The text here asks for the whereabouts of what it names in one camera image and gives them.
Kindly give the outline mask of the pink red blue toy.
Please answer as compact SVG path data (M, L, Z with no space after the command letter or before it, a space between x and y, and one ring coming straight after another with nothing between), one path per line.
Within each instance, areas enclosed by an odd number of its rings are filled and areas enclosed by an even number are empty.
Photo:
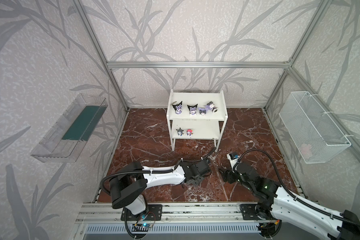
M191 130L191 129L188 129L187 130L187 136L192 136L193 135L193 130Z

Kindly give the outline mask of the grey blue penguin toy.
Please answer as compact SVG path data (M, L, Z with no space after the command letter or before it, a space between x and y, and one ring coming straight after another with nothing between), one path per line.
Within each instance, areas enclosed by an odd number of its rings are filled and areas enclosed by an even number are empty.
M178 134L179 137L183 136L184 135L184 130L181 129L181 128L177 129L177 134Z

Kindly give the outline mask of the purple winged figure toy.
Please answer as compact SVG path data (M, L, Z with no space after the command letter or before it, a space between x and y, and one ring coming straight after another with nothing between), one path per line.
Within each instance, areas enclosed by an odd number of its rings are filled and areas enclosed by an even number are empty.
M199 108L199 114L201 116L205 116L208 112L208 109L207 108Z

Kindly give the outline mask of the black purple figure toy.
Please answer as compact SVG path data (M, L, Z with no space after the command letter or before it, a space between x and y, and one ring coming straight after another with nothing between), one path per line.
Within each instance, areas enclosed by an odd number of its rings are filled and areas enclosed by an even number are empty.
M196 104L196 105L187 105L187 107L188 107L188 110L189 110L189 113L190 113L191 116L196 115L198 104Z
M180 102L175 101L175 102L172 103L172 107L173 107L173 109L175 111L175 114L180 115L182 113L183 102L182 101L180 101Z

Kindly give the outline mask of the purple hat figure toy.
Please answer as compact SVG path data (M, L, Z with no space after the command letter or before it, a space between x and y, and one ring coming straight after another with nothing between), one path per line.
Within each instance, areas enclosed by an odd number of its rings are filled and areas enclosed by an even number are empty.
M206 104L206 109L208 111L212 111L213 113L216 113L218 111L218 108L215 106L215 104L212 101Z

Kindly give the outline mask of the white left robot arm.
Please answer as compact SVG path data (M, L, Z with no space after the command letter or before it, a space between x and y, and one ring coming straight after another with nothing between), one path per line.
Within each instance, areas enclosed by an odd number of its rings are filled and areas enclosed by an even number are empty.
M211 173L209 156L214 147L199 160L180 159L169 167L148 167L132 162L115 174L100 181L102 192L111 197L113 209L127 209L134 217L143 219L150 210L143 192L163 185L199 185Z

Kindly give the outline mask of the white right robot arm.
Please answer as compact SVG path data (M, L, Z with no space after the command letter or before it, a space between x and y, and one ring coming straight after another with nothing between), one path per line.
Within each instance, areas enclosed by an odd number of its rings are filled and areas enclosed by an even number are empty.
M321 240L360 240L360 220L356 214L348 210L341 213L309 201L290 191L279 173L277 181L261 177L243 158L237 153L227 154L231 168L221 170L220 174L224 182L240 184L258 198L257 217L292 224Z

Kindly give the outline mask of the white two-tier shelf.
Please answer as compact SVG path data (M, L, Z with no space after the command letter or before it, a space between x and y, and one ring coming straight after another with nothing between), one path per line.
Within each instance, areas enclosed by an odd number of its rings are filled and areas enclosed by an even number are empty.
M182 113L176 115L172 107L175 101L182 101ZM199 114L199 108L206 108L212 101L218 108L216 113L208 111L205 116ZM198 104L197 113L191 116L187 105ZM177 140L210 140L214 142L215 152L218 151L225 126L228 120L228 111L224 91L219 93L186 93L171 90L166 113L172 151L175 150ZM179 137L177 129L183 129L184 135ZM192 136L187 136L187 130L193 130Z

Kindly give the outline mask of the pink toy in basket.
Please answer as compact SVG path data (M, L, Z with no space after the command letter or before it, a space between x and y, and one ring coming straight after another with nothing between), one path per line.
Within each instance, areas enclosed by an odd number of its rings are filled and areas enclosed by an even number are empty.
M302 144L299 148L301 155L305 159L309 159L313 156L312 145L311 144Z

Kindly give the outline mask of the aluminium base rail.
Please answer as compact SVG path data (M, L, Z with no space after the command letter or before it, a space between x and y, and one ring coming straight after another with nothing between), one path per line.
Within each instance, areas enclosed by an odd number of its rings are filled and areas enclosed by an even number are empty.
M149 205L148 214L134 217L127 210L113 209L110 204L84 204L76 218L76 223L122 223L125 219L154 224L164 223L268 223L278 219L290 223L313 223L318 225L328 217L309 209L304 213L297 207L273 207L271 217L258 217L255 203L160 203Z

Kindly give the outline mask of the aluminium frame horizontal bar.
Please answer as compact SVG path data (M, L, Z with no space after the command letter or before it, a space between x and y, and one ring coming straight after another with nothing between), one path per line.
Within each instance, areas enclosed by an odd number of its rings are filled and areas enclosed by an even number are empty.
M220 69L286 69L289 62L108 62L109 69L170 69L170 68L220 68Z

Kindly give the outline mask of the clear plastic wall bin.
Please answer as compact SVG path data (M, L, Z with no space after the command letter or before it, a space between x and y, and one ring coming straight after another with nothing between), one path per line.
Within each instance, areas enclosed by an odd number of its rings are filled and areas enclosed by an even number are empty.
M79 94L31 151L42 163L74 163L108 107L105 97Z

